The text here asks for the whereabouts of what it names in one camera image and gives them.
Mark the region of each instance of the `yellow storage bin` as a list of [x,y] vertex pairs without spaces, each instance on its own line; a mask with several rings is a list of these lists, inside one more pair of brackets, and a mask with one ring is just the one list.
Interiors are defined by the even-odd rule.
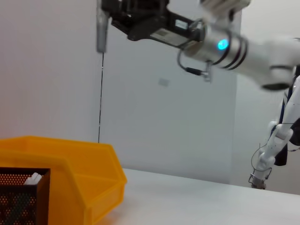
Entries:
[[0,140],[0,167],[50,168],[49,225],[94,225],[127,182],[111,145],[42,137]]

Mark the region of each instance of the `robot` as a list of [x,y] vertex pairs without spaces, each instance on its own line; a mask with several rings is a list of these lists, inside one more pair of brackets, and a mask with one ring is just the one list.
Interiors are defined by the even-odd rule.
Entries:
[[[280,118],[269,125],[268,141],[257,151],[249,183],[265,189],[274,165],[285,165],[287,143],[300,145],[300,39],[276,37],[255,43],[232,29],[236,13],[251,0],[199,0],[205,10],[192,21],[168,10],[169,0],[98,0],[97,51],[105,53],[109,18],[131,41],[151,39],[175,48],[177,62],[187,73],[210,81],[212,66],[235,71],[253,79],[261,88],[286,90]],[[182,53],[206,62],[206,69],[182,65]]]

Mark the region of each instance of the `mesh pencil holder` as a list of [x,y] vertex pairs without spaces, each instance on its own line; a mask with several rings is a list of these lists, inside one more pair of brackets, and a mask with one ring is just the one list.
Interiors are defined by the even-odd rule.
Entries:
[[[24,185],[38,173],[36,185]],[[0,167],[0,225],[47,225],[50,169]]]

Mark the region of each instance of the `label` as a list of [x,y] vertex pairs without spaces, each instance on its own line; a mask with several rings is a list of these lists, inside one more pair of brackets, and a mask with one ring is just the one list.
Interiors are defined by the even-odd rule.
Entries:
[[161,28],[161,29],[155,31],[150,36],[155,39],[158,39],[162,42],[168,43],[169,45],[173,45],[173,46],[179,46],[188,41],[188,39],[186,37],[183,37],[179,34],[173,33],[164,28]]
[[179,27],[181,29],[184,29],[184,30],[187,30],[188,29],[188,23],[187,22],[184,22],[182,20],[176,20],[175,21],[175,26],[176,27]]

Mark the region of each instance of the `black stripe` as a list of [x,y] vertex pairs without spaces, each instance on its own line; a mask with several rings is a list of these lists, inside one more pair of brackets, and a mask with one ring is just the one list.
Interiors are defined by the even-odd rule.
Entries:
[[238,53],[236,54],[235,58],[233,59],[233,61],[231,63],[229,63],[227,66],[222,67],[223,69],[227,69],[229,67],[231,67],[239,58],[240,58],[240,53],[242,51],[242,38],[239,37],[239,49],[238,49]]
[[244,52],[243,57],[240,59],[240,61],[239,61],[238,64],[236,64],[234,67],[232,67],[232,68],[230,68],[230,69],[228,69],[228,70],[234,70],[234,69],[236,69],[236,68],[239,67],[239,66],[243,63],[243,61],[245,60],[245,58],[246,58],[246,56],[247,56],[247,54],[248,54],[248,41],[247,41],[246,39],[244,39],[244,41],[245,41],[246,49],[245,49],[245,52]]
[[286,65],[273,65],[270,66],[270,69],[285,69],[285,70],[293,70],[294,67],[286,66]]
[[228,40],[228,41],[229,41],[229,46],[227,47],[227,49],[226,49],[226,51],[224,52],[223,56],[222,56],[218,61],[214,62],[212,65],[217,65],[217,64],[219,64],[220,62],[222,62],[223,59],[225,59],[226,56],[228,55],[228,53],[230,52],[231,39],[232,39],[232,37],[231,37],[231,33],[230,33],[230,32],[226,31],[226,33],[227,33],[228,38],[229,38],[229,40]]

